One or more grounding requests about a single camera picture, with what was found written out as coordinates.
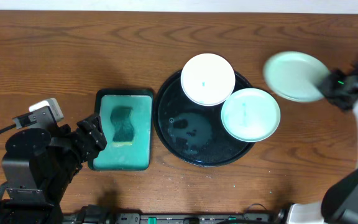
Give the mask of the green and yellow sponge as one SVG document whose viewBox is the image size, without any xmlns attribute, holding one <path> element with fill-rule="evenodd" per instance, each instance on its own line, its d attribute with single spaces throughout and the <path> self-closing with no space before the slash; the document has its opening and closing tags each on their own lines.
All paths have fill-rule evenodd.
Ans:
<svg viewBox="0 0 358 224">
<path fill-rule="evenodd" d="M 114 142 L 132 142 L 134 127 L 131 123 L 131 107 L 118 106 L 111 111 L 110 120 L 114 128 Z"/>
</svg>

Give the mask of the pale green plate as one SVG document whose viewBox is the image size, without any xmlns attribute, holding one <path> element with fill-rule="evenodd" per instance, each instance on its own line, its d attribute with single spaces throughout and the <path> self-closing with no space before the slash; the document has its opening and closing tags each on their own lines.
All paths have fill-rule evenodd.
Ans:
<svg viewBox="0 0 358 224">
<path fill-rule="evenodd" d="M 280 124 L 281 112 L 275 98 L 257 88 L 234 92 L 223 104 L 221 121 L 225 130 L 244 142 L 271 136 Z"/>
<path fill-rule="evenodd" d="M 317 58 L 295 51 L 277 53 L 263 66 L 264 80 L 274 93 L 301 103 L 323 98 L 317 86 L 329 73 L 327 66 Z"/>
</svg>

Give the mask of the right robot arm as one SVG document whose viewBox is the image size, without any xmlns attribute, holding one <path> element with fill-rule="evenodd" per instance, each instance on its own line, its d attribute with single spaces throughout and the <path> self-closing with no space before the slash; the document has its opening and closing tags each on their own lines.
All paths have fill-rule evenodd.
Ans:
<svg viewBox="0 0 358 224">
<path fill-rule="evenodd" d="M 318 90 L 333 106 L 352 113 L 357 126 L 356 166 L 326 191 L 323 199 L 313 203 L 293 203 L 279 211 L 276 223 L 358 224 L 358 58 L 347 73 L 333 70 L 318 83 Z"/>
</svg>

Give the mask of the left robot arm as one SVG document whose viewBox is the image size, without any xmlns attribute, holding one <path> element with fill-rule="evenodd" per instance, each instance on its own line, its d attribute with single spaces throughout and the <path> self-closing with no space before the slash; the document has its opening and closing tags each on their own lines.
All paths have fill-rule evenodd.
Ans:
<svg viewBox="0 0 358 224">
<path fill-rule="evenodd" d="M 28 128 L 6 142 L 0 185 L 0 223 L 63 223 L 60 202 L 84 162 L 107 145 L 101 118 L 94 113 L 77 123 L 58 126 L 45 113 L 30 115 Z"/>
</svg>

